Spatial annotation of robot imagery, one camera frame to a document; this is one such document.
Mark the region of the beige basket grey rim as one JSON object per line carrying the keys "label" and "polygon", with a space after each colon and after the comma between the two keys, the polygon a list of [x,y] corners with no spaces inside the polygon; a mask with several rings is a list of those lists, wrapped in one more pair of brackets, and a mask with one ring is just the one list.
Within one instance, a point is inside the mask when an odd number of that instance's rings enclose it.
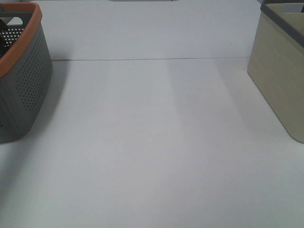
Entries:
{"label": "beige basket grey rim", "polygon": [[304,2],[264,0],[247,72],[287,133],[304,141]]}

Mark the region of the grey perforated basket orange rim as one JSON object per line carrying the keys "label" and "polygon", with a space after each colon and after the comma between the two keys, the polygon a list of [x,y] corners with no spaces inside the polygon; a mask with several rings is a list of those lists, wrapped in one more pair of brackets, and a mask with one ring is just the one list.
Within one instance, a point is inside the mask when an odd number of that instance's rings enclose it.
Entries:
{"label": "grey perforated basket orange rim", "polygon": [[26,135],[41,109],[52,74],[52,60],[33,2],[0,5],[0,141]]}

